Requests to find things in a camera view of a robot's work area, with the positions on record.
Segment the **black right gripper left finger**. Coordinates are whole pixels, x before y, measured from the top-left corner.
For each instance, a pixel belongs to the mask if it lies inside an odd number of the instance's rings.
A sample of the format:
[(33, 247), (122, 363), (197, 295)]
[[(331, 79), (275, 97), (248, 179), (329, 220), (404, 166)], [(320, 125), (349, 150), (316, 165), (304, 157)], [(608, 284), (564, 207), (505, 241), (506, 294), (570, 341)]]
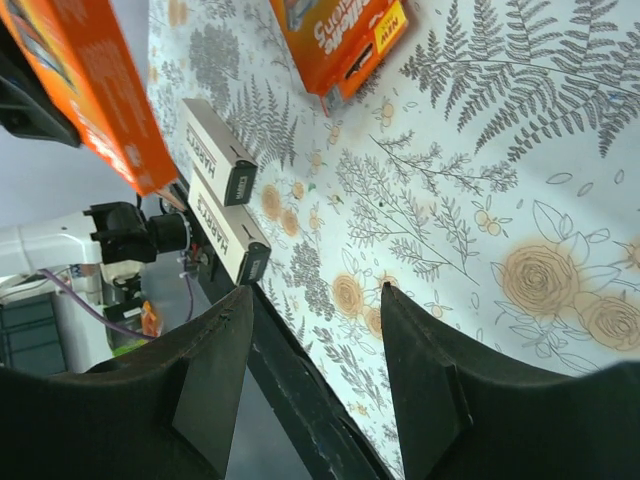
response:
[(5, 479), (221, 479), (253, 332), (253, 294), (84, 373), (1, 372)]

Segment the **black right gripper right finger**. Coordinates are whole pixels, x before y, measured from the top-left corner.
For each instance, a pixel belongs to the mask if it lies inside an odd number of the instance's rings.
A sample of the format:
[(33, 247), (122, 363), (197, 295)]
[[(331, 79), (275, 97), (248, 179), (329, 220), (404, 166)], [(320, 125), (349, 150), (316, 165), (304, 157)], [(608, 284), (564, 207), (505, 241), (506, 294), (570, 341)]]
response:
[(381, 326), (409, 479), (635, 479), (639, 366), (570, 377), (466, 336), (398, 288)]

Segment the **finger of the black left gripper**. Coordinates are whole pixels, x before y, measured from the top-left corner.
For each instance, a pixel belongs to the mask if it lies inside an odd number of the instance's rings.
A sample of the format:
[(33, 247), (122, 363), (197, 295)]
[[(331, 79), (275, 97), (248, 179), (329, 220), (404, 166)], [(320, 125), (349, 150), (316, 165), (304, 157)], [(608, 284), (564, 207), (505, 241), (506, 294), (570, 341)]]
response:
[(17, 138), (81, 146), (78, 130), (19, 53), (1, 52), (1, 126)]

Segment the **orange Gillette razor box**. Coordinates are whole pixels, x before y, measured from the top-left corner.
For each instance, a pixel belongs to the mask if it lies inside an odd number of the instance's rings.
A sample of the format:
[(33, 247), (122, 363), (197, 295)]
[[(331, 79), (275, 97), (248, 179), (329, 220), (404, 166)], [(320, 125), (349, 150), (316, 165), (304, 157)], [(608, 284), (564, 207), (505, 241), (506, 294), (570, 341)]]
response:
[(4, 1), (1, 20), (80, 140), (138, 194), (176, 181), (108, 1)]
[(310, 94), (329, 116), (350, 100), (406, 31), (402, 0), (271, 3)]

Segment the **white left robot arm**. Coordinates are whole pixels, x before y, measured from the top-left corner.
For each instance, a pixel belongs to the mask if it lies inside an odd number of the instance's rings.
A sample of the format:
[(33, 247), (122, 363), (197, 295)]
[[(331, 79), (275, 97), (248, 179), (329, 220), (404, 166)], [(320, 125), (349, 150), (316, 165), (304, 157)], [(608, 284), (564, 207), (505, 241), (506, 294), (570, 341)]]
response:
[[(76, 127), (49, 100), (15, 47), (1, 49), (1, 125), (23, 139), (81, 145)], [(127, 202), (99, 204), (54, 220), (3, 227), (1, 274), (70, 264), (147, 264), (190, 242), (189, 221), (180, 211), (147, 218)]]

